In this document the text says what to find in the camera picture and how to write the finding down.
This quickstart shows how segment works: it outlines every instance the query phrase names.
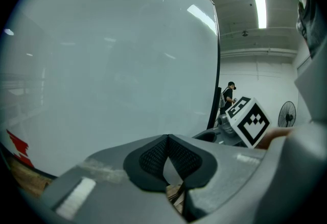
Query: person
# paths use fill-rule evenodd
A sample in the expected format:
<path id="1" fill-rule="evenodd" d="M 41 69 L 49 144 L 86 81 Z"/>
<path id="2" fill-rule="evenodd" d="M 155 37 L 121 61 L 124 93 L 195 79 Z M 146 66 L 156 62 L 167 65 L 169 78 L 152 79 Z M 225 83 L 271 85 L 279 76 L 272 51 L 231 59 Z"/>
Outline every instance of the person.
<path id="1" fill-rule="evenodd" d="M 233 90 L 236 90 L 235 83 L 229 82 L 227 88 L 223 92 L 226 104 L 224 107 L 220 108 L 220 114 L 226 114 L 226 110 L 228 110 L 231 105 L 235 103 L 233 100 Z"/>

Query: ceiling beam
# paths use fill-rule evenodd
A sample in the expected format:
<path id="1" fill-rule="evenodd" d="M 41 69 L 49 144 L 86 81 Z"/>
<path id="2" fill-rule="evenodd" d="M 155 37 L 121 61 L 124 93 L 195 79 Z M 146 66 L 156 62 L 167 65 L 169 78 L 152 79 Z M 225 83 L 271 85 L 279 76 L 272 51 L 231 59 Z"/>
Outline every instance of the ceiling beam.
<path id="1" fill-rule="evenodd" d="M 280 30 L 296 30 L 296 27 L 267 27 L 266 29 L 259 29 L 259 28 L 254 28 L 254 29 L 247 29 L 246 31 L 260 31 L 262 33 L 266 33 L 268 30 L 273 30 L 273 29 L 280 29 Z M 243 30 L 239 30 L 239 31 L 234 31 L 234 32 L 229 32 L 229 33 L 224 33 L 224 34 L 220 34 L 220 37 L 226 36 L 226 35 L 231 35 L 231 34 L 241 34 L 243 32 Z"/>
<path id="2" fill-rule="evenodd" d="M 296 50 L 283 48 L 247 48 L 234 49 L 220 52 L 220 58 L 236 57 L 236 56 L 253 56 L 253 55 L 270 55 L 270 56 L 284 56 L 295 58 Z"/>

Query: gray surface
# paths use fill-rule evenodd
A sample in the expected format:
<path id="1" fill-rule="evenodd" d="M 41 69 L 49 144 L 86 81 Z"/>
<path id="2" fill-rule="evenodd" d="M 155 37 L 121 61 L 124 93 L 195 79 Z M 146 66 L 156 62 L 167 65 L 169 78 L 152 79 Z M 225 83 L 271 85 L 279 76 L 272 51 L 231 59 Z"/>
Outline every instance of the gray surface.
<path id="1" fill-rule="evenodd" d="M 43 202 L 39 199 L 33 197 L 32 195 L 26 193 L 23 189 L 18 189 L 22 198 L 30 206 L 30 208 L 37 213 L 37 215 L 47 224 L 70 224 L 71 222 L 60 217 L 54 211 L 49 209 Z"/>
<path id="2" fill-rule="evenodd" d="M 276 138 L 267 151 L 219 145 L 178 135 L 211 153 L 218 163 L 216 173 L 205 187 L 189 191 L 194 206 L 210 213 L 196 223 L 282 221 L 282 216 L 291 214 L 310 194 L 326 168 L 326 133 L 326 125 L 311 123 L 298 128 L 288 138 Z M 157 137 L 109 148 L 91 158 L 121 170 L 130 151 Z M 56 204 L 82 176 L 93 178 L 85 170 L 71 169 L 46 189 L 41 200 L 47 205 Z M 185 220 L 164 193 L 142 191 L 124 178 L 118 184 L 97 182 L 74 222 L 185 223 Z"/>
<path id="3" fill-rule="evenodd" d="M 275 139 L 260 166 L 242 189 L 222 204 L 218 210 L 200 219 L 198 223 L 253 223 L 260 200 L 275 174 L 284 141 L 284 137 Z"/>
<path id="4" fill-rule="evenodd" d="M 320 49 L 295 81 L 313 121 L 327 121 L 327 51 Z"/>
<path id="5" fill-rule="evenodd" d="M 89 158 L 123 169 L 126 156 L 133 150 L 158 138 L 151 137 L 97 152 Z M 87 170 L 75 167 L 56 179 L 44 192 L 41 200 L 53 207 L 74 187 L 81 177 L 94 176 Z M 120 183 L 97 181 L 94 190 L 77 212 L 76 223 L 184 223 L 184 219 L 168 201 L 166 194 L 145 192 L 128 178 Z"/>
<path id="6" fill-rule="evenodd" d="M 297 75 L 300 76 L 310 65 L 311 57 L 308 57 L 304 63 L 297 69 Z M 296 119 L 294 126 L 303 125 L 311 120 L 311 115 L 308 110 L 308 107 L 305 101 L 302 98 L 300 92 L 298 93 L 298 102 L 297 102 L 297 110 L 296 110 Z"/>
<path id="7" fill-rule="evenodd" d="M 228 145 L 228 146 L 234 146 L 234 145 L 240 143 L 242 141 L 242 139 L 237 135 L 237 133 L 235 133 L 235 131 L 233 129 L 231 129 L 231 130 L 232 130 L 232 133 L 228 134 L 227 132 L 225 132 L 220 127 L 215 127 L 215 128 L 212 128 L 212 129 L 205 130 L 205 131 L 195 135 L 192 138 L 196 139 L 196 138 L 200 137 L 201 135 L 204 135 L 204 134 L 207 134 L 207 133 L 213 133 L 217 137 L 216 140 L 214 141 L 214 143 Z"/>

